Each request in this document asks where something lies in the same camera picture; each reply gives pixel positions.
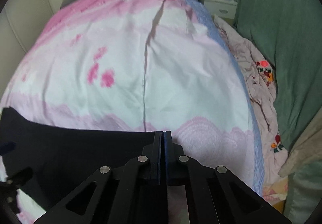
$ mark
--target floral print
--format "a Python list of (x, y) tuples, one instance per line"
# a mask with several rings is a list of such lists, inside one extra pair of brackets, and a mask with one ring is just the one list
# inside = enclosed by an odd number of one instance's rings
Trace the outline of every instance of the floral print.
[(273, 83), (273, 73), (272, 68), (267, 60), (257, 61), (256, 62), (257, 69), (260, 73), (260, 76), (264, 80), (267, 87)]
[[(94, 64), (91, 66), (90, 70), (87, 73), (87, 82), (89, 85), (92, 85), (94, 80), (98, 78), (99, 73), (99, 63), (98, 61), (103, 57), (103, 55), (107, 53), (107, 47), (100, 47), (97, 52), (93, 56)], [(101, 75), (101, 87), (110, 88), (114, 84), (114, 70), (109, 69), (105, 70)]]
[(284, 148), (284, 146), (281, 142), (281, 136), (279, 134), (277, 134), (275, 136), (275, 141), (276, 141), (276, 143), (273, 142), (270, 146), (272, 148), (272, 150), (274, 151), (274, 153), (279, 152)]
[(265, 185), (263, 187), (263, 199), (269, 204), (274, 205), (286, 199), (287, 191), (288, 177), (285, 177), (271, 185)]

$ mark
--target pink flower pattern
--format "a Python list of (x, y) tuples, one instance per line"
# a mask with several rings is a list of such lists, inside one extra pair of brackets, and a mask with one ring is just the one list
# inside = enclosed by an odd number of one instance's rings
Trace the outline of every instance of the pink flower pattern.
[(99, 64), (97, 62), (94, 63), (94, 65), (90, 68), (88, 74), (87, 74), (87, 82), (88, 84), (92, 85), (94, 80), (97, 79), (97, 74), (99, 71)]
[(114, 71), (113, 70), (106, 70), (102, 74), (101, 78), (101, 87), (108, 87), (110, 88), (114, 84)]
[(70, 47), (72, 47), (75, 43), (79, 42), (79, 40), (83, 37), (82, 34), (77, 34), (74, 39), (70, 41)]
[(103, 57), (103, 55), (107, 53), (106, 47), (101, 47), (98, 49), (98, 52), (94, 54), (93, 61), (98, 61), (100, 58)]

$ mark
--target crumpled pink blanket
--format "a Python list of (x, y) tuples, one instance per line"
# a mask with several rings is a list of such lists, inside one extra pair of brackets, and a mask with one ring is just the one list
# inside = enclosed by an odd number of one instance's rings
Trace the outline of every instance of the crumpled pink blanket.
[[(244, 75), (261, 135), (265, 164), (263, 195), (268, 202), (274, 204), (286, 199), (287, 184), (278, 172), (285, 163), (288, 152), (281, 143), (277, 114), (273, 106), (276, 98), (273, 69), (251, 41), (241, 37), (220, 17), (215, 16), (214, 22)], [(272, 188), (274, 186), (278, 186), (278, 192)]]

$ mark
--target black cloth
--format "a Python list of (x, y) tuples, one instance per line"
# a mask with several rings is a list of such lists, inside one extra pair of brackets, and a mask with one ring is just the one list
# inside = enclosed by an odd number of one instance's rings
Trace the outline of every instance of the black cloth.
[(31, 167), (33, 178), (22, 190), (49, 210), (101, 166), (117, 168), (142, 154), (154, 132), (73, 130), (30, 122), (4, 108), (0, 145), (13, 141), (3, 156), (8, 176)]

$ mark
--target metal screw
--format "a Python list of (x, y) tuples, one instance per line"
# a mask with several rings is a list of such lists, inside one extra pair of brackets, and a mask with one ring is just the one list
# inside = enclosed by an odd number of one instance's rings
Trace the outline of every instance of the metal screw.
[(100, 167), (99, 172), (102, 173), (102, 174), (108, 173), (109, 172), (109, 166)]
[(148, 160), (148, 157), (147, 157), (147, 156), (139, 156), (139, 157), (137, 158), (137, 160), (138, 160), (139, 162), (146, 162), (146, 161)]
[(180, 160), (181, 162), (187, 162), (187, 161), (189, 160), (189, 158), (188, 158), (187, 156), (180, 156), (180, 157), (179, 157), (179, 160)]
[(217, 171), (218, 171), (219, 173), (226, 173), (226, 172), (227, 172), (227, 169), (226, 169), (226, 167), (224, 167), (224, 166), (218, 166), (218, 167), (217, 167)]

